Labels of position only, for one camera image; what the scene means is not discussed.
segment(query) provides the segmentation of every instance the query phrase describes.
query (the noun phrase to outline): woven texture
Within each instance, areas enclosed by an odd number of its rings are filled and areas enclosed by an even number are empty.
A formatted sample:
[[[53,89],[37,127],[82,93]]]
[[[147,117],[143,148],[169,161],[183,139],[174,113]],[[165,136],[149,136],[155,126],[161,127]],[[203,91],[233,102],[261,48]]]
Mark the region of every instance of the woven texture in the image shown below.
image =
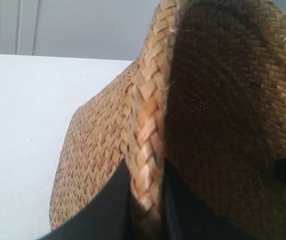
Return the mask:
[[[220,216],[286,240],[286,185],[272,164],[286,157],[286,13],[268,0],[161,0],[137,60],[72,117],[52,229],[126,157],[134,226],[159,237],[165,148]]]

